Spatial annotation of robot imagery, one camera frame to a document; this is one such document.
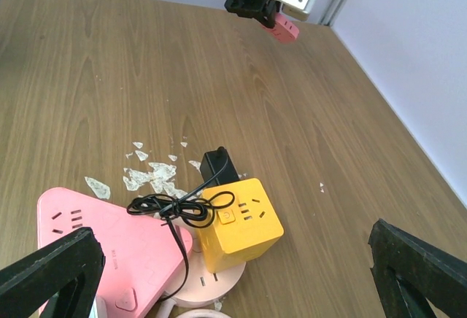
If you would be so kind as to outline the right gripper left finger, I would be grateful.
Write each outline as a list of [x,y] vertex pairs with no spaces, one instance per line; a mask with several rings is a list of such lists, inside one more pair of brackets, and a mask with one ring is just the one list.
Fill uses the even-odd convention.
[[91,228],[72,231],[1,269],[1,316],[88,317],[105,262]]

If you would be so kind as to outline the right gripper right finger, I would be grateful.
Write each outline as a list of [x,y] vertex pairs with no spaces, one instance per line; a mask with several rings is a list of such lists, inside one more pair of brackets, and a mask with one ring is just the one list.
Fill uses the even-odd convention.
[[379,219],[368,239],[386,317],[466,316],[466,262]]

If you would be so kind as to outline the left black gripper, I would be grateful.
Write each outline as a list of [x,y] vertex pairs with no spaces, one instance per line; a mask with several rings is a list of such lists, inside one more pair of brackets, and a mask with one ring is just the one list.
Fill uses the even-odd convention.
[[265,28],[274,28],[279,2],[275,0],[226,0],[225,9],[241,18],[255,19]]

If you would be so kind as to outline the pink rectangular plug adapter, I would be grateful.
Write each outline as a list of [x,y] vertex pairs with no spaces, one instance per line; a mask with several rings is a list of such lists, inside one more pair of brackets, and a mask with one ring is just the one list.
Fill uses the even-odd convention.
[[282,44],[294,42],[299,35],[298,27],[281,13],[275,15],[275,24],[273,28],[262,26],[262,29],[271,34]]

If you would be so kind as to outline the white USB charger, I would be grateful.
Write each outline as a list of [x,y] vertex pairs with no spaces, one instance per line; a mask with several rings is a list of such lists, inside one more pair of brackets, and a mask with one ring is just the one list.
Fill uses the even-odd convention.
[[89,318],[107,318],[107,307],[103,298],[99,296],[94,298]]

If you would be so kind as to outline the pink triangular power strip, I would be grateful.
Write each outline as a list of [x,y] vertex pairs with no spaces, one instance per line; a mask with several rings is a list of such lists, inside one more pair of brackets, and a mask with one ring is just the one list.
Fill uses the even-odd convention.
[[37,202],[39,247],[81,227],[90,227],[106,258],[97,296],[108,317],[144,317],[184,268],[168,226],[151,216],[133,216],[122,206],[55,187]]

